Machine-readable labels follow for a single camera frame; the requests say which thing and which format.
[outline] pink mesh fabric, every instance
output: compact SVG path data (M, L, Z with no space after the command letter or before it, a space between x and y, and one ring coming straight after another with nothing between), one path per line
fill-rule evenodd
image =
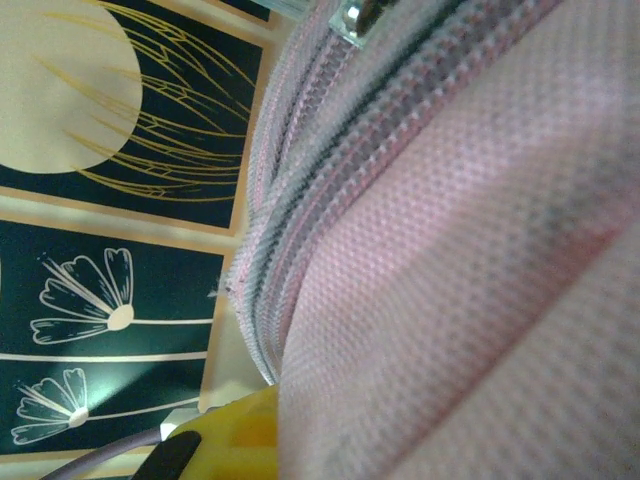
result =
M638 467L639 10L564 2L323 238L285 344L282 478Z

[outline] white flower drawing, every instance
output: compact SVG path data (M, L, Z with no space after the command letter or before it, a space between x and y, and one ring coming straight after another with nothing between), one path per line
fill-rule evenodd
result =
M198 320L140 320L133 310L133 258L126 248L104 249L104 272L86 255L58 265L43 265L51 274L40 293L40 302L72 318L40 318L31 321L33 341L39 345L72 342L105 332L117 332L132 323L146 325L194 325Z
M39 442L65 430L81 427L88 421L107 420L176 408L198 400L190 398L142 410L92 417L89 415L87 406L87 379L81 368L64 370L62 383L46 377L35 385L19 387L18 390L24 394L24 397L20 400L16 414L26 422L11 429L15 445Z

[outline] yellow object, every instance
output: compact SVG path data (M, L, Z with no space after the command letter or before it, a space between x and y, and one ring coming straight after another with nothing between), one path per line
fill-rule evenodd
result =
M277 419L272 386L180 425L202 436L180 480L277 480Z

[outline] black cable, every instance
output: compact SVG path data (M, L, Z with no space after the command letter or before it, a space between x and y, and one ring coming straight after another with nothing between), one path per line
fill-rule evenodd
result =
M144 430L140 433L136 433L135 435L116 440L104 447L97 448L86 455L78 457L57 470L45 475L40 480L73 480L76 476L81 475L88 470L97 467L101 463L117 457L118 455L133 450L134 448L156 445L161 441L162 436L160 435L160 427Z

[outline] metal zipper pull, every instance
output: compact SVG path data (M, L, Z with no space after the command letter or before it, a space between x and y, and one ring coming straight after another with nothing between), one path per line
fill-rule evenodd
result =
M393 3L395 0L344 0L329 25L340 36L362 48L373 26Z

